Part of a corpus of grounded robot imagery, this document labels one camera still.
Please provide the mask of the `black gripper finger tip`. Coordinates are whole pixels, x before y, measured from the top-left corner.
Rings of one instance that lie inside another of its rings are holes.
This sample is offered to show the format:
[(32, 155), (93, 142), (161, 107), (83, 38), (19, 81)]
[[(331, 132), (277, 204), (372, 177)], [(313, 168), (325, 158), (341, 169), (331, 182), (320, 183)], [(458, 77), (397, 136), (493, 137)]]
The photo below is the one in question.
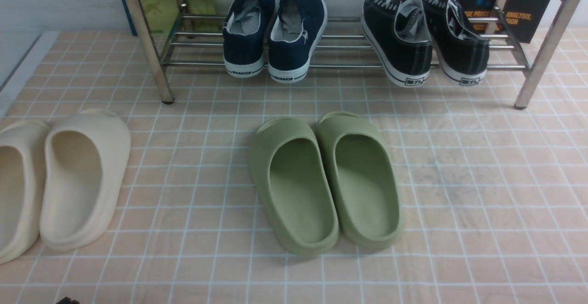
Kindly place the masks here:
[(70, 297), (64, 297), (56, 304), (80, 304), (80, 302)]

